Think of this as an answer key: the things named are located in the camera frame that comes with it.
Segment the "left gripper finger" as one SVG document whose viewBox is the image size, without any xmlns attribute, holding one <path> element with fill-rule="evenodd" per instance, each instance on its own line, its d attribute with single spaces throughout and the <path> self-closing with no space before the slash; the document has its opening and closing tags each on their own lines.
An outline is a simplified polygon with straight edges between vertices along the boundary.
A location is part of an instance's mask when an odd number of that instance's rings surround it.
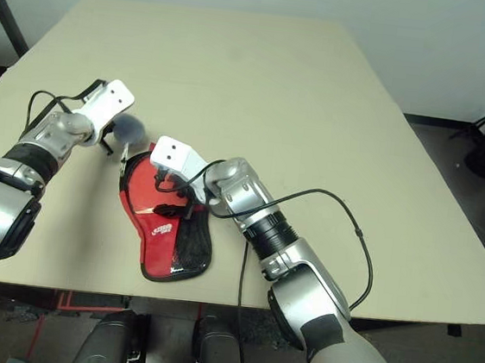
<svg viewBox="0 0 485 363">
<path fill-rule="evenodd" d="M 104 129 L 102 129 L 102 133 L 101 133 L 101 137 L 100 137 L 100 145 L 99 146 L 106 152 L 107 156 L 112 155 L 114 153 L 112 148 L 110 147 L 110 145 L 105 141 L 105 137 L 108 134 L 113 133 L 113 129 L 114 129 L 113 125 L 108 125 Z"/>
</svg>

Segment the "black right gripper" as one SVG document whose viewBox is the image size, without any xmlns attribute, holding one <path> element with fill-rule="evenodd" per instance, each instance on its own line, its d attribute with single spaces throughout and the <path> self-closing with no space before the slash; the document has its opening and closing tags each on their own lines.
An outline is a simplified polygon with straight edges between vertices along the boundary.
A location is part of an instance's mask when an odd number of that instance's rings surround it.
<svg viewBox="0 0 485 363">
<path fill-rule="evenodd" d="M 191 186 L 188 186 L 177 190 L 175 194 L 178 198 L 184 198 L 186 200 L 185 204 L 180 206 L 167 203 L 158 204 L 154 207 L 154 213 L 166 218 L 191 219 L 197 200 L 195 190 Z"/>
</svg>

